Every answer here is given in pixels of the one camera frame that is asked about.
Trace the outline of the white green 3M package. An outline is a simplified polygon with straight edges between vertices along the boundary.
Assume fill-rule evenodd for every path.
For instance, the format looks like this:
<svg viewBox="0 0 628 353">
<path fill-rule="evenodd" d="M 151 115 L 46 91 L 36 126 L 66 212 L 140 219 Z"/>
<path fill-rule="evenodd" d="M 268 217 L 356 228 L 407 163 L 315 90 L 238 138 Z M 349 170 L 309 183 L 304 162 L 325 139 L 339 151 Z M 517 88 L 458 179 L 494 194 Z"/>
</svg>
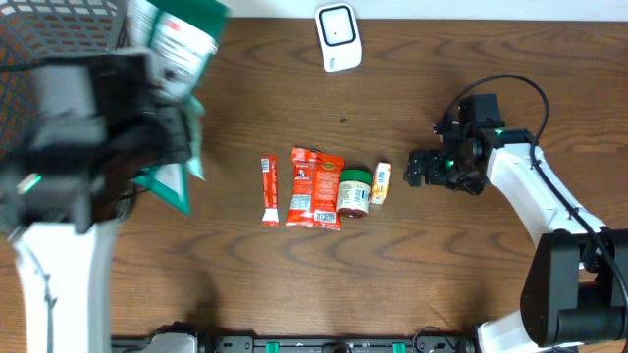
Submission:
<svg viewBox="0 0 628 353">
<path fill-rule="evenodd" d="M 158 57 L 158 93 L 183 113 L 191 156 L 150 167 L 135 181 L 183 214 L 190 213 L 187 177 L 204 179 L 201 162 L 203 105 L 194 97 L 227 25 L 230 9 L 215 0 L 130 0 L 130 44 Z"/>
</svg>

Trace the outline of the red candy bag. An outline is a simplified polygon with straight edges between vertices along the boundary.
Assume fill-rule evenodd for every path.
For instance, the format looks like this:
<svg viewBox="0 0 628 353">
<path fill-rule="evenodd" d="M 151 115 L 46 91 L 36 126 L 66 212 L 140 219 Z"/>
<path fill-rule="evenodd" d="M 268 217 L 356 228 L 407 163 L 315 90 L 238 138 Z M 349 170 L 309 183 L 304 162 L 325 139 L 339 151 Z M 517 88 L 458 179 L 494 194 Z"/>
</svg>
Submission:
<svg viewBox="0 0 628 353">
<path fill-rule="evenodd" d="M 291 161 L 293 189 L 286 226 L 340 230 L 337 196 L 344 158 L 293 147 Z"/>
</svg>

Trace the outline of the small orange white box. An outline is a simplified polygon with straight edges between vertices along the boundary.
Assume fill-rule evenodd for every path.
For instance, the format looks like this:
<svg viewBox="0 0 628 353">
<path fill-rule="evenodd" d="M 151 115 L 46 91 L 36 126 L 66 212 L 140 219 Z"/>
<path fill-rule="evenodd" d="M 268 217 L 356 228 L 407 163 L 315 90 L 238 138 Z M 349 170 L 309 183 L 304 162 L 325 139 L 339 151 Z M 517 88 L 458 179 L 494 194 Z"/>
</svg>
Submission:
<svg viewBox="0 0 628 353">
<path fill-rule="evenodd" d="M 373 173 L 371 203 L 382 205 L 389 192 L 392 166 L 389 163 L 380 162 Z"/>
</svg>

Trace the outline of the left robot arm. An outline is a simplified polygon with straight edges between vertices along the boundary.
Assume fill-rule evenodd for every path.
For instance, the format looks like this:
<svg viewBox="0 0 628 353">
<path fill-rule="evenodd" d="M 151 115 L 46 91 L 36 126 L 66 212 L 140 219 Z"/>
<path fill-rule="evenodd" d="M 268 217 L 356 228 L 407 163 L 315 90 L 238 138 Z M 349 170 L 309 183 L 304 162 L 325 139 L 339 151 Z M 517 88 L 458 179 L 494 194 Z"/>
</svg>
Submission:
<svg viewBox="0 0 628 353">
<path fill-rule="evenodd" d="M 145 48 L 25 64 L 36 121 L 1 161 L 1 200 L 30 352 L 111 348 L 110 269 L 129 183 L 191 155 L 182 110 Z"/>
</svg>

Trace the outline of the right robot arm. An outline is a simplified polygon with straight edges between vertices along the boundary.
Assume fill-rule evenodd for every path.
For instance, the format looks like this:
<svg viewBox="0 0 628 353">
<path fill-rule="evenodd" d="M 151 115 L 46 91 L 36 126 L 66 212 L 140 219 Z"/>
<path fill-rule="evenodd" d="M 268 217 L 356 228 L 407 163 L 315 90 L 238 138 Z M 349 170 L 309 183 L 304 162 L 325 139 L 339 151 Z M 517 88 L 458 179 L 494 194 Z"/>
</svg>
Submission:
<svg viewBox="0 0 628 353">
<path fill-rule="evenodd" d="M 519 308 L 478 326 L 477 352 L 549 352 L 627 338 L 627 232 L 587 211 L 525 128 L 450 131 L 442 149 L 410 153 L 405 181 L 506 198 L 535 254 Z"/>
</svg>

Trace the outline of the red tube package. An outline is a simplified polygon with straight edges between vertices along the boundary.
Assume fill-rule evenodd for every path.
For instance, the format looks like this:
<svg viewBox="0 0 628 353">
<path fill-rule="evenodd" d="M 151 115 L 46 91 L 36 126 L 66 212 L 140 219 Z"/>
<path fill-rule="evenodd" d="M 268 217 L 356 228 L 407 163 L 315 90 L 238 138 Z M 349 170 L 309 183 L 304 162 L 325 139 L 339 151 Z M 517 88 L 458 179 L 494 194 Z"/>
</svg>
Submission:
<svg viewBox="0 0 628 353">
<path fill-rule="evenodd" d="M 275 227 L 279 224 L 277 157 L 274 155 L 262 156 L 261 168 L 265 204 L 262 224 Z"/>
</svg>

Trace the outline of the green lid white jar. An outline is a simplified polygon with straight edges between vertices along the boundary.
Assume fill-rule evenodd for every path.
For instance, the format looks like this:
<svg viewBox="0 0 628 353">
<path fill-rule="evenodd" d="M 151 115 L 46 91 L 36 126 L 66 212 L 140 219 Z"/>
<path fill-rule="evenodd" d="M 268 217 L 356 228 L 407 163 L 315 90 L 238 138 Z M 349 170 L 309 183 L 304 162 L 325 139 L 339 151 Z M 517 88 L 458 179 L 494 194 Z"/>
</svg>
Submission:
<svg viewBox="0 0 628 353">
<path fill-rule="evenodd" d="M 337 213 L 346 218 L 367 217 L 371 191 L 371 174 L 356 169 L 342 171 L 337 196 Z"/>
</svg>

